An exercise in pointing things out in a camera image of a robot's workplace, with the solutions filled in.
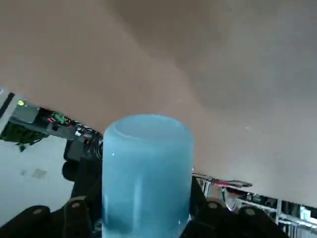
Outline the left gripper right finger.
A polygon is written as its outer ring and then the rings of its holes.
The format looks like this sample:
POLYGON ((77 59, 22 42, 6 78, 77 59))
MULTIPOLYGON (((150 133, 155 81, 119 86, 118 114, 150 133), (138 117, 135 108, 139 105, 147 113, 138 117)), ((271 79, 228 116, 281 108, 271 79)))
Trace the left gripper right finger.
POLYGON ((235 213, 216 201, 207 201, 196 178, 192 178, 190 216, 184 238, 287 237, 261 209, 246 206, 235 213))

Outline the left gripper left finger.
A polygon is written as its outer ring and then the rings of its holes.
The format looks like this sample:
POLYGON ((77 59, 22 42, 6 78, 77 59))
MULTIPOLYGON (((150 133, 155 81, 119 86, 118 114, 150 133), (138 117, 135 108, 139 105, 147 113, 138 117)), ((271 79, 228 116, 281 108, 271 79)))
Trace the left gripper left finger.
POLYGON ((70 199, 56 211, 31 206, 0 228, 2 238, 96 238, 102 212, 102 164, 98 160, 67 161, 65 179, 74 183, 70 199))

